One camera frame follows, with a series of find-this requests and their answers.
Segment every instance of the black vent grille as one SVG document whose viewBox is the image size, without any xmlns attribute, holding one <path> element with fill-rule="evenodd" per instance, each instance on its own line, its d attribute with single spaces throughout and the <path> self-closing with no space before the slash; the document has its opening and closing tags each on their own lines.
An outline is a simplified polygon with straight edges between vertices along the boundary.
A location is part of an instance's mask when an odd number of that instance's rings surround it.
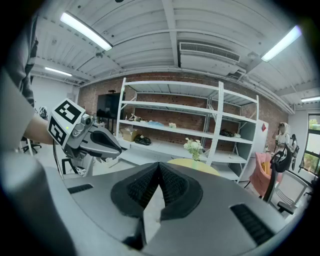
<svg viewBox="0 0 320 256">
<path fill-rule="evenodd" d="M 192 43 L 192 42 L 181 42 L 180 43 L 180 50 L 181 51 L 192 51 L 192 52 L 201 52 L 206 54 L 213 54 L 217 56 L 221 56 L 236 62 L 240 61 L 240 55 L 225 50 L 219 47 L 211 46 L 211 45 L 205 45 L 200 43 Z"/>
<path fill-rule="evenodd" d="M 257 245 L 263 244 L 274 235 L 245 204 L 237 204 L 230 209 Z"/>
<path fill-rule="evenodd" d="M 84 184 L 84 185 L 80 185 L 80 186 L 69 187 L 68 191 L 70 194 L 74 194 L 74 193 L 89 190 L 92 188 L 93 188 L 93 186 L 91 186 L 90 184 Z"/>
</svg>

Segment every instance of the white metal shelving unit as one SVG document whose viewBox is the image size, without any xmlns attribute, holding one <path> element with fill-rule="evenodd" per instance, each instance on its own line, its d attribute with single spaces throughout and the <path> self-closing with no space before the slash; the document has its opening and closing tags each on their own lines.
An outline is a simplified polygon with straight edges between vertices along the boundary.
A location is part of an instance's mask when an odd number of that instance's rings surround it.
<svg viewBox="0 0 320 256">
<path fill-rule="evenodd" d="M 152 162 L 156 159 L 154 153 L 159 153 L 167 157 L 172 156 L 175 158 L 191 158 L 191 155 L 184 149 L 183 145 L 177 143 L 170 143 L 153 139 L 151 145 L 144 146 L 136 144 L 134 142 L 125 141 L 120 137 L 119 134 L 120 124 L 198 136 L 202 138 L 202 145 L 205 145 L 205 141 L 209 139 L 211 140 L 211 147 L 207 149 L 206 153 L 200 156 L 200 160 L 205 162 L 207 165 L 212 165 L 221 174 L 221 176 L 239 182 L 244 169 L 247 166 L 252 151 L 252 144 L 255 140 L 257 129 L 256 124 L 259 118 L 259 98 L 258 96 L 256 96 L 256 99 L 253 99 L 233 91 L 225 90 L 224 84 L 221 81 L 219 81 L 217 85 L 218 86 L 211 86 L 180 81 L 126 82 L 126 78 L 124 78 L 122 82 L 120 99 L 123 98 L 123 93 L 126 87 L 130 87 L 131 89 L 133 89 L 135 91 L 135 96 L 132 100 L 119 101 L 116 122 L 117 140 L 122 147 L 129 150 L 135 148 L 140 149 L 144 152 L 148 152 L 148 154 L 151 155 L 149 160 Z M 171 103 L 137 101 L 138 94 L 162 94 L 201 98 L 206 100 L 206 108 Z M 218 102 L 217 109 L 214 109 L 212 107 L 213 101 Z M 242 109 L 242 106 L 250 103 L 256 104 L 256 119 L 224 112 L 224 104 L 230 104 Z M 135 111 L 136 108 L 143 108 L 204 116 L 205 122 L 203 131 L 186 129 L 183 127 L 170 128 L 168 125 L 158 126 L 148 124 L 146 122 L 121 120 L 121 110 L 126 106 L 132 106 L 133 111 Z M 211 118 L 213 118 L 215 121 L 215 128 L 213 133 L 208 132 Z M 223 120 L 238 123 L 238 133 L 241 135 L 241 138 L 226 137 L 220 135 L 221 123 Z M 217 150 L 216 148 L 219 140 L 234 142 L 233 151 Z M 141 153 L 141 159 L 139 159 L 139 154 L 136 154 L 137 150 L 134 151 L 134 157 L 130 156 L 129 150 L 127 150 L 126 153 L 123 154 L 125 160 L 134 161 L 136 164 L 143 164 L 148 162 L 146 160 L 146 155 L 144 155 L 143 153 Z"/>
</svg>

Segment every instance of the pink chair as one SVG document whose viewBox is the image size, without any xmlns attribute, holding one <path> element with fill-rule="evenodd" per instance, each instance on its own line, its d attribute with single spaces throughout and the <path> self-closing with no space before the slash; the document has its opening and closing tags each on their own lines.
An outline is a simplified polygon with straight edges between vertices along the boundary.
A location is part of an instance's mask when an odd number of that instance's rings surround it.
<svg viewBox="0 0 320 256">
<path fill-rule="evenodd" d="M 253 174 L 250 176 L 249 180 L 252 183 L 255 190 L 260 194 L 260 196 L 264 196 L 267 188 L 270 183 L 271 176 L 266 174 L 262 169 L 261 163 L 270 162 L 271 155 L 268 153 L 255 153 L 255 169 Z M 282 173 L 278 174 L 277 182 L 282 180 Z"/>
</svg>

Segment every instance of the white flowers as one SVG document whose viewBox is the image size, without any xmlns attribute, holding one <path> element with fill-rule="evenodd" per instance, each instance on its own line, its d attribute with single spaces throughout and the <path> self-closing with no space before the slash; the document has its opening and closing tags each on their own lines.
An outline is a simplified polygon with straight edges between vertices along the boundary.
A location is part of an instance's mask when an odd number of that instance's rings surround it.
<svg viewBox="0 0 320 256">
<path fill-rule="evenodd" d="M 169 127 L 170 128 L 177 128 L 176 124 L 174 122 L 170 122 L 169 123 Z"/>
<path fill-rule="evenodd" d="M 185 138 L 187 143 L 183 145 L 183 147 L 188 150 L 190 154 L 192 154 L 192 158 L 194 160 L 199 160 L 199 156 L 201 153 L 201 150 L 203 147 L 201 146 L 200 140 L 196 139 L 195 141 L 193 139 Z"/>
</svg>

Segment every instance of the cardboard box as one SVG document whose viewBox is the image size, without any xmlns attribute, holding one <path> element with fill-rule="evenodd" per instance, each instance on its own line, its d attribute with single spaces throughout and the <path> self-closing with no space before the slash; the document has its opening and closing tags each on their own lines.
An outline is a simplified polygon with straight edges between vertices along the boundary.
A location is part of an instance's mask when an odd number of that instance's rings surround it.
<svg viewBox="0 0 320 256">
<path fill-rule="evenodd" d="M 133 142 L 137 135 L 142 134 L 139 129 L 134 129 L 132 132 L 126 129 L 121 129 L 120 131 L 122 132 L 122 138 L 128 142 Z"/>
</svg>

